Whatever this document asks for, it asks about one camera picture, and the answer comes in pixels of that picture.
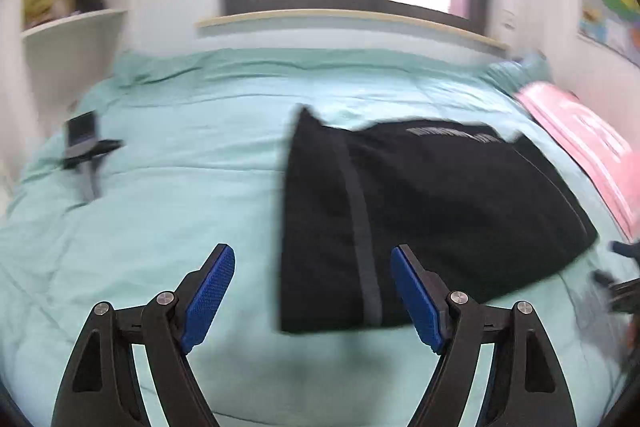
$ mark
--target shelf board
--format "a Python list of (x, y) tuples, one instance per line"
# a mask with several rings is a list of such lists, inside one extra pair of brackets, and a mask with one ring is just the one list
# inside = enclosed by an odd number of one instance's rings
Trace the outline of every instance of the shelf board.
[(80, 15), (71, 15), (69, 17), (57, 19), (55, 21), (41, 24), (40, 26), (36, 26), (35, 28), (25, 30), (20, 36), (22, 38), (22, 42), (29, 42), (36, 38), (36, 36), (50, 36), (62, 29), (71, 30), (79, 26), (99, 24), (106, 19), (122, 16), (126, 12), (127, 10), (107, 9), (81, 13)]

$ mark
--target gray stripe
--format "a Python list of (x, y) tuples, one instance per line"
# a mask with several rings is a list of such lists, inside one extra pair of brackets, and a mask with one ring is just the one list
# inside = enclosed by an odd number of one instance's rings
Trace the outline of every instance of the gray stripe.
[(367, 201), (364, 198), (358, 172), (351, 163), (347, 144), (340, 135), (342, 132), (344, 131), (331, 130), (331, 135), (351, 208), (353, 245), (358, 265), (358, 276), (360, 277), (360, 288), (362, 290), (364, 323), (366, 326), (378, 327), (382, 325), (382, 298), (380, 296), (380, 286), (378, 285), (378, 275), (376, 274), (376, 264), (373, 259)]

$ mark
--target black garment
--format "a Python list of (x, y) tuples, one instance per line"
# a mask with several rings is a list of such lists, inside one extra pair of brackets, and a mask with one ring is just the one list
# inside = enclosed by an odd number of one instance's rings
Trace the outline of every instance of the black garment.
[(285, 179), (280, 328), (408, 323), (389, 268), (402, 243), (483, 303), (557, 272), (596, 237), (525, 136), (430, 120), (350, 132), (304, 108)]

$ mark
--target white bookshelf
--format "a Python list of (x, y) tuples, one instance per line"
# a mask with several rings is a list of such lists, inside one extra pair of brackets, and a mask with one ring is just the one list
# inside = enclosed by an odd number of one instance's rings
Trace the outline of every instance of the white bookshelf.
[(127, 47), (130, 0), (103, 1), (103, 10), (71, 15), (20, 34), (44, 137), (57, 131), (72, 105), (110, 74), (115, 55)]

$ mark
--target blue gripper pad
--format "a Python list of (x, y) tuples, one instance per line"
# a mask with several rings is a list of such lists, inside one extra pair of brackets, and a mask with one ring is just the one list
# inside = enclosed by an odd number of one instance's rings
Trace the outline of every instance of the blue gripper pad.
[(225, 247), (185, 313), (184, 333), (180, 339), (180, 346), (185, 355), (193, 349), (193, 346), (201, 344), (204, 340), (235, 269), (234, 251), (231, 247)]
[(440, 333), (438, 312), (414, 269), (398, 247), (391, 251), (391, 275), (396, 281), (398, 293), (414, 322), (420, 340), (430, 346), (434, 353), (440, 354), (444, 340)]

